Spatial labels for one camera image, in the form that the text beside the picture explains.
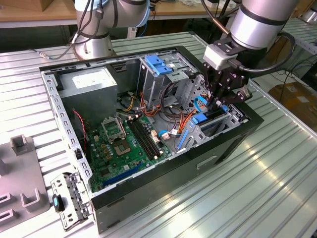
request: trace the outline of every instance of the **aluminum table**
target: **aluminum table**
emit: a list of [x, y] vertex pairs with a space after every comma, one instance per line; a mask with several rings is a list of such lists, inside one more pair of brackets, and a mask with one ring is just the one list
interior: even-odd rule
[[[118, 54], [176, 45], [203, 60], [205, 42], [186, 32], [113, 41]], [[73, 167], [38, 67], [76, 60], [72, 51], [58, 61], [30, 51], [0, 54], [0, 143], [33, 137], [49, 197], [50, 181]], [[98, 235], [91, 216], [65, 233], [51, 206], [0, 237], [310, 237], [317, 228], [317, 135], [258, 86], [249, 88], [247, 103], [264, 119], [259, 129], [223, 163], [145, 210]]]

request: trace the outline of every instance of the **black computer chassis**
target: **black computer chassis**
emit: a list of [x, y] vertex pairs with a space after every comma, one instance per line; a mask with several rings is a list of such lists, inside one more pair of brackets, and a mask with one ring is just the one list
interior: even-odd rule
[[[125, 56], [169, 50], [177, 50], [201, 73], [204, 72], [203, 64], [183, 46], [135, 52]], [[100, 61], [102, 59], [84, 60], [81, 63], [89, 66], [89, 62]], [[45, 66], [40, 68], [40, 70], [52, 70], [61, 66], [72, 68], [76, 64], [77, 62], [71, 62]], [[234, 106], [244, 113], [248, 118], [247, 122], [92, 198], [91, 202], [95, 211], [99, 233], [138, 213], [227, 159], [241, 142], [248, 135], [252, 134], [264, 121], [246, 103], [239, 103]]]

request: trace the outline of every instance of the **wooden shelf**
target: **wooden shelf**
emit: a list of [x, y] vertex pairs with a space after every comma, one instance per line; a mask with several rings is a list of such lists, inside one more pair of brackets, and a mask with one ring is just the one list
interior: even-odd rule
[[[179, 1], [158, 2], [156, 4], [156, 16], [203, 14], [206, 14], [206, 12], [201, 4], [187, 6]], [[76, 19], [76, 10], [72, 0], [54, 0], [44, 12], [31, 11], [11, 6], [3, 6], [3, 9], [0, 10], [0, 22], [73, 19]]]

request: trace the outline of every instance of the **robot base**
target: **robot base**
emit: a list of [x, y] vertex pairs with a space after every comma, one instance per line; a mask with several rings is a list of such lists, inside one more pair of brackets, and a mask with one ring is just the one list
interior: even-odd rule
[[[77, 38], [76, 42], [84, 42], [87, 39], [87, 37], [81, 35]], [[90, 60], [115, 55], [109, 34], [104, 38], [91, 39], [86, 43], [75, 45], [75, 52], [80, 60]]]

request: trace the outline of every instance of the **cardboard box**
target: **cardboard box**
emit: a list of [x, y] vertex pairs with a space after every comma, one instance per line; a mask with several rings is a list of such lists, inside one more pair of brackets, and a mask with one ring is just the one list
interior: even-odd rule
[[[268, 93], [279, 100], [283, 85], [276, 85]], [[297, 116], [303, 123], [317, 132], [317, 93], [295, 82], [287, 83], [281, 104]]]
[[44, 11], [53, 0], [0, 0], [0, 5]]

